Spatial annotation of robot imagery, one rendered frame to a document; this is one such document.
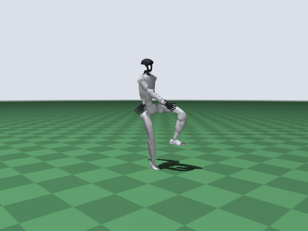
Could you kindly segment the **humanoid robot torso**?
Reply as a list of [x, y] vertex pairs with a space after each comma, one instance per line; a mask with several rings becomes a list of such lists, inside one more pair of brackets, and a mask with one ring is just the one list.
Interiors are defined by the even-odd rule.
[[[149, 89], [154, 89], [155, 88], [155, 77], [154, 75], [150, 74], [147, 75], [147, 73], [145, 73], [144, 75], [140, 75], [140, 77], [143, 76], [145, 78], [145, 82], [148, 84]], [[158, 112], [158, 109], [156, 107], [156, 104], [152, 102], [152, 97], [150, 95], [147, 94], [147, 92], [143, 89], [143, 87], [139, 84], [139, 94], [141, 99], [146, 100], [145, 102], [145, 107], [144, 110], [148, 110], [148, 113], [150, 115], [154, 115], [155, 113]]]

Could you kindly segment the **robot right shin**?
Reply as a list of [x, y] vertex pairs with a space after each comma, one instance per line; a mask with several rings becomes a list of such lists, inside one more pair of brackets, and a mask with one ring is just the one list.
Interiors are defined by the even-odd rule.
[[149, 154], [150, 154], [150, 157], [151, 157], [151, 162], [153, 164], [155, 164], [155, 155], [156, 155], [156, 147], [155, 147], [155, 143], [152, 142], [150, 143], [149, 142], [149, 139], [147, 139], [147, 143], [148, 143], [148, 151], [149, 151]]

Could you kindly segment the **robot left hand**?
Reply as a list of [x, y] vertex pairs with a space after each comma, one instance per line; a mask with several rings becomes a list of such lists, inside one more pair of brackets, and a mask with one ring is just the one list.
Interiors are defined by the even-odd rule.
[[[139, 105], [135, 110], [138, 109], [138, 110], [137, 110], [138, 112], [139, 112], [139, 111], [140, 111], [140, 112], [142, 111], [142, 113], [143, 113], [144, 106], [145, 106], [145, 105], [143, 105], [143, 104], [141, 103], [141, 105]], [[137, 112], [137, 111], [136, 111], [136, 112]], [[137, 113], [138, 113], [138, 112], [137, 112]], [[139, 113], [140, 113], [140, 112], [139, 112]], [[138, 114], [139, 114], [139, 113], [138, 113]]]

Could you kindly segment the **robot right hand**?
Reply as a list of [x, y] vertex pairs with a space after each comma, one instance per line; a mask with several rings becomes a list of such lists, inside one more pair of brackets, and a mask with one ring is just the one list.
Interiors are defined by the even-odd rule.
[[[164, 101], [166, 101], [166, 100], [164, 100]], [[170, 111], [172, 111], [172, 110], [174, 110], [175, 108], [174, 107], [176, 107], [176, 106], [174, 106], [173, 104], [175, 104], [175, 103], [168, 103], [168, 101], [166, 101], [167, 103], [164, 105], [164, 106], [166, 106], [167, 107], [167, 109], [169, 109]], [[174, 108], [174, 109], [172, 109], [172, 108]], [[171, 110], [172, 109], [172, 110]]]

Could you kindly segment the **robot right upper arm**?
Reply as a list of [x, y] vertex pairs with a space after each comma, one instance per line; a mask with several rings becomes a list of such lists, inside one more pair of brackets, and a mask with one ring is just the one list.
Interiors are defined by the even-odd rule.
[[[141, 77], [139, 77], [139, 78], [137, 79], [137, 82], [143, 87], [143, 89], [144, 89], [144, 90], [147, 92], [147, 94], [149, 95], [148, 90], [150, 90], [150, 89], [149, 89], [148, 84], [145, 82], [145, 78], [144, 78], [143, 76], [141, 76]], [[155, 93], [155, 90], [154, 90], [154, 89], [151, 89], [151, 90], [153, 90], [153, 92]]]

